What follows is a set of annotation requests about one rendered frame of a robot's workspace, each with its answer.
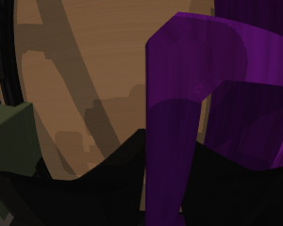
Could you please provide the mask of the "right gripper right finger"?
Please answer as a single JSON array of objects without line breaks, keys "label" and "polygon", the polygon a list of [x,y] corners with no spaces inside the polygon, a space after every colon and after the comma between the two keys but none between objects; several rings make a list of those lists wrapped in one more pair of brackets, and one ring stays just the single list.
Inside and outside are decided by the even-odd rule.
[{"label": "right gripper right finger", "polygon": [[181,209],[186,226],[249,226],[283,199],[283,167],[251,170],[196,141]]}]

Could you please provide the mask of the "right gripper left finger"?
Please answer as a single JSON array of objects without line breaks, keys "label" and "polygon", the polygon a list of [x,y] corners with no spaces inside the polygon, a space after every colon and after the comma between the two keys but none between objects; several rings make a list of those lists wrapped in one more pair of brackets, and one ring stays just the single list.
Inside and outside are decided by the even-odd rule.
[{"label": "right gripper left finger", "polygon": [[0,201],[43,226],[137,226],[145,173],[145,129],[74,180],[0,171]]}]

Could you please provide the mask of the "purple wooden maze board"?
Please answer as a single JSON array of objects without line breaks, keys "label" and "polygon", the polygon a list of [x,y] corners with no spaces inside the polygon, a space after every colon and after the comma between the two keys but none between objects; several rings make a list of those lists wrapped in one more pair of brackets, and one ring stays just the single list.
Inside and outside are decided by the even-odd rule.
[{"label": "purple wooden maze board", "polygon": [[210,94],[204,145],[250,170],[283,167],[283,0],[214,9],[178,12],[145,44],[147,226],[186,226],[178,213]]}]

